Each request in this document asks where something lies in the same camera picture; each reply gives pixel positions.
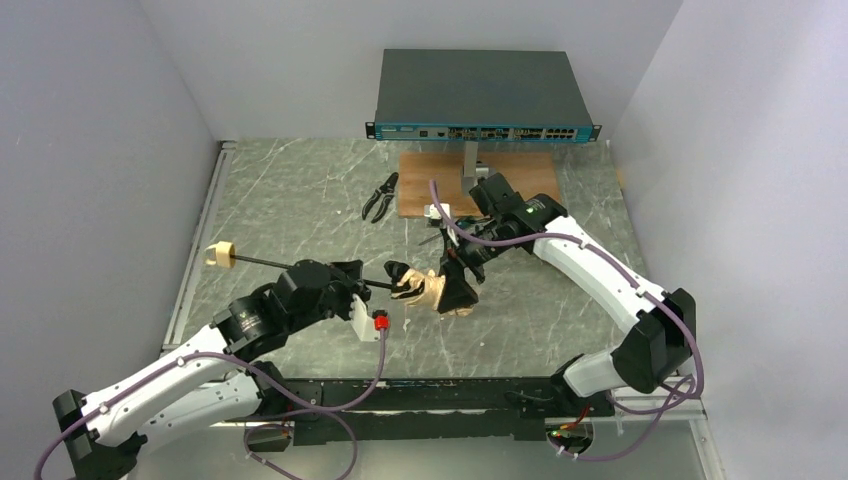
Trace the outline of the beige folding umbrella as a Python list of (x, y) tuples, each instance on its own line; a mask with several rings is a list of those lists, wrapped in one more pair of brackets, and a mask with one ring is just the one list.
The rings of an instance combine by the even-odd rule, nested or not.
[[(264, 260), (236, 253), (235, 245), (227, 241), (219, 241), (204, 249), (203, 261), (206, 265), (231, 269), (239, 261), (270, 266), (279, 269), (291, 268), (291, 265), (270, 260)], [(426, 273), (409, 268), (403, 273), (391, 274), (389, 289), (391, 298), (405, 305), (426, 305), (440, 315), (465, 317), (472, 313), (473, 306), (448, 305), (447, 278), (437, 275), (433, 270)]]

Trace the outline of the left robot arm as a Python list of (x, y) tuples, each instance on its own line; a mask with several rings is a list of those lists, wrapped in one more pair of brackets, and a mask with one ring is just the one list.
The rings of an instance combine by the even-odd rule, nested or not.
[(260, 358), (333, 318), (353, 322), (364, 340), (383, 342), (370, 321), (363, 269), (360, 260), (300, 260), (130, 377), (92, 393), (57, 396), (58, 442), (75, 478), (120, 479), (142, 454), (221, 421), (324, 412)]

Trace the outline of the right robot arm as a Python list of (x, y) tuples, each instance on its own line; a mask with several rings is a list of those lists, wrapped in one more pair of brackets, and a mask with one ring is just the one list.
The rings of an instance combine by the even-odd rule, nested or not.
[(442, 226), (439, 274), (445, 283), (441, 313), (468, 309), (478, 301), (465, 274), (485, 279), (484, 266), (511, 248), (523, 249), (554, 267), (596, 301), (624, 339), (616, 346), (562, 365), (552, 377), (558, 396), (573, 404), (629, 387), (649, 394), (695, 354), (695, 302), (683, 288), (669, 292), (636, 274), (596, 242), (551, 196), (525, 199), (501, 174), (471, 190), (486, 222), (474, 232), (458, 226), (429, 185)]

